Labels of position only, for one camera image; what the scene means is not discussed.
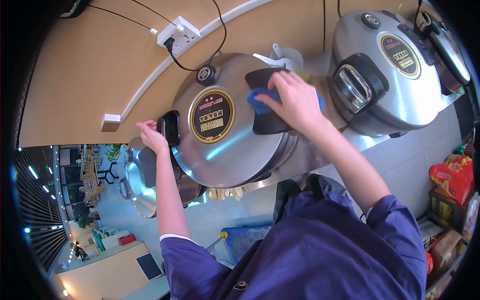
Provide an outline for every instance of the white wall socket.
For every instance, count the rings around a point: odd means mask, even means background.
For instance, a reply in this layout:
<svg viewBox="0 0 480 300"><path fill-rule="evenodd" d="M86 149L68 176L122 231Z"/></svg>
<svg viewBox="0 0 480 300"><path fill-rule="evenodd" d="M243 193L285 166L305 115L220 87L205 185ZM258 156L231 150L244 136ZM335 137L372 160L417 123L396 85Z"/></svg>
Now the white wall socket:
<svg viewBox="0 0 480 300"><path fill-rule="evenodd" d="M177 26L169 24L159 35L157 35L156 43L163 48L167 48L163 43L165 43L169 37L174 38L175 41L173 42L172 52L175 57L178 57L185 52L185 50L190 48L191 45L195 44L201 36L200 31L198 31L195 26L180 16L173 20L173 23ZM178 29L180 26L183 28L182 31L179 31Z"/></svg>

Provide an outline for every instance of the cleaning rag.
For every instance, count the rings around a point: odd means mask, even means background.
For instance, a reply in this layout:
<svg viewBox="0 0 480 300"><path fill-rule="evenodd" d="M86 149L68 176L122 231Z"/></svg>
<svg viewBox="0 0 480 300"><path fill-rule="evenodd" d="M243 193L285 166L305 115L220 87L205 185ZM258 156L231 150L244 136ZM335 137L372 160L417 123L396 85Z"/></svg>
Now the cleaning rag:
<svg viewBox="0 0 480 300"><path fill-rule="evenodd" d="M266 114L272 111L271 108L269 108L266 104L255 100L255 96L260 94L266 94L276 102L282 103L282 101L280 100L280 94L278 93L277 89L267 90L265 88L254 88L248 93L247 102L250 103L255 108L255 111L259 115ZM317 92L317 98L318 98L318 104L320 105L320 110L323 111L323 109L325 108L325 103L323 98L320 96L320 94L318 94L318 92Z"/></svg>

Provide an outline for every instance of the black cable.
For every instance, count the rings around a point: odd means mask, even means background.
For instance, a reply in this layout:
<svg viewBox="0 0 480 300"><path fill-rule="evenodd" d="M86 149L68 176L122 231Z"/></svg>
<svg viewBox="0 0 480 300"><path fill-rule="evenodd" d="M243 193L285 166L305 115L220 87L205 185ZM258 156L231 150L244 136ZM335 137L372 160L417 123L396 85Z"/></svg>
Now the black cable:
<svg viewBox="0 0 480 300"><path fill-rule="evenodd" d="M218 10L218 15L220 16L220 22L222 22L222 25L223 25L223 30L224 30L224 36L223 36L223 41L222 43L220 44L220 47L218 47L218 49L212 54L212 56L210 56L210 58L206 61L206 63L204 65L207 65L210 63L210 61L212 60L213 56L215 56L215 54L217 54L220 49L223 47L223 44L225 43L225 40L227 39L227 27L225 26L225 23L223 22L223 19L222 19L222 13L220 12L220 8L218 7L218 4L216 3L215 0L212 0L213 3L215 3L215 6L216 6L216 9ZM184 66L182 66L178 60L175 58L175 56L173 55L173 52L172 52L172 49L167 47L167 50L168 52L170 53L170 56L172 57L173 61L177 64L177 66L179 66L180 68L186 70L186 71L192 71L192 72L197 72L199 71L202 67L198 68L198 69L195 69L195 70L192 70L192 69L188 69L188 68L185 68Z"/></svg>
<svg viewBox="0 0 480 300"><path fill-rule="evenodd" d="M420 6L421 6L422 3L423 3L423 0L419 0L419 6L417 7L417 13L415 14L415 20L413 21L413 29L415 29L415 27L418 27L417 26L417 16L419 15Z"/></svg>
<svg viewBox="0 0 480 300"><path fill-rule="evenodd" d="M325 28L326 28L326 20L325 20L325 0L324 0L324 51L325 51Z"/></svg>
<svg viewBox="0 0 480 300"><path fill-rule="evenodd" d="M119 17L125 18L125 19L127 19L127 20L129 20L129 21L132 21L132 22L134 22L134 23L137 23L137 24L145 27L146 29L150 30L149 27L143 25L142 23L138 23L137 21L134 21L134 20L132 20L132 19L130 19L130 18L124 17L124 16L122 16L121 14L118 14L118 13L116 13L116 12L111 12L111 11L106 10L106 9L104 9L104 8L100 8L100 7L93 6L93 5L91 5L91 4L87 4L87 6L95 7L95 8L97 8L97 9L99 9L99 10L106 11L106 12L109 12L109 13L112 13L112 14L116 14L116 15L119 16Z"/></svg>
<svg viewBox="0 0 480 300"><path fill-rule="evenodd" d="M338 17L341 18L342 15L340 14L340 0L336 0L336 11L338 12Z"/></svg>
<svg viewBox="0 0 480 300"><path fill-rule="evenodd" d="M138 2L137 0L132 0L133 2L137 3L137 4L140 4L142 5L143 7L153 11L154 13L156 13L157 15L159 15L160 17L162 17L165 21L169 22L170 24L174 25L174 26L177 26L175 23L173 23L172 21L170 21L169 19L167 19L166 17L162 16L161 14L157 13L156 11L154 11L153 9L151 9L150 7L144 5L144 4L141 4L140 2Z"/></svg>
<svg viewBox="0 0 480 300"><path fill-rule="evenodd" d="M171 49L168 49L168 52L170 53L170 56L173 58L173 61L174 61L174 62L177 64L177 66L179 66L180 68L182 68L182 69L184 69L184 70L186 70L186 71L192 71L192 72L197 72L197 71L200 70L200 69L192 70L192 69L187 69L187 68L185 68L185 67L182 66L182 65L178 62L178 60L175 58L175 56L173 55L173 52L172 52Z"/></svg>

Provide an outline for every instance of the person's right hand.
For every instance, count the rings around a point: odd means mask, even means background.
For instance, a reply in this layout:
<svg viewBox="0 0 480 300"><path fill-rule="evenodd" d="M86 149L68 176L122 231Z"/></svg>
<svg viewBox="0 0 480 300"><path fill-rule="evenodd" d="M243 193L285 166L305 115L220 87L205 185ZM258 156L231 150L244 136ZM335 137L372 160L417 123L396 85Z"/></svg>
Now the person's right hand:
<svg viewBox="0 0 480 300"><path fill-rule="evenodd" d="M282 103L260 94L255 100L265 103L293 129L308 135L321 127L327 119L322 115L315 87L307 84L294 72L275 72L268 81L268 89L276 88Z"/></svg>
<svg viewBox="0 0 480 300"><path fill-rule="evenodd" d="M156 131L156 126L156 122L152 120L137 123L142 142L158 155L163 150L168 152L168 142L161 133Z"/></svg>

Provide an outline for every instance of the black and gold label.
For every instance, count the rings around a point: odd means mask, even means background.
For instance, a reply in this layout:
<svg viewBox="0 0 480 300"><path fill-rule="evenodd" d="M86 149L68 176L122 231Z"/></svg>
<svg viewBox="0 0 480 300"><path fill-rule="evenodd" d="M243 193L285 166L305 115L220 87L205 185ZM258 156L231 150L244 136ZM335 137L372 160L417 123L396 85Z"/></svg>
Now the black and gold label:
<svg viewBox="0 0 480 300"><path fill-rule="evenodd" d="M230 96L220 89L212 89L198 97L190 113L193 134L204 143L221 140L230 131L235 107Z"/></svg>
<svg viewBox="0 0 480 300"><path fill-rule="evenodd" d="M407 76L418 73L420 65L417 56L407 43L393 35L380 37L380 48L392 65Z"/></svg>

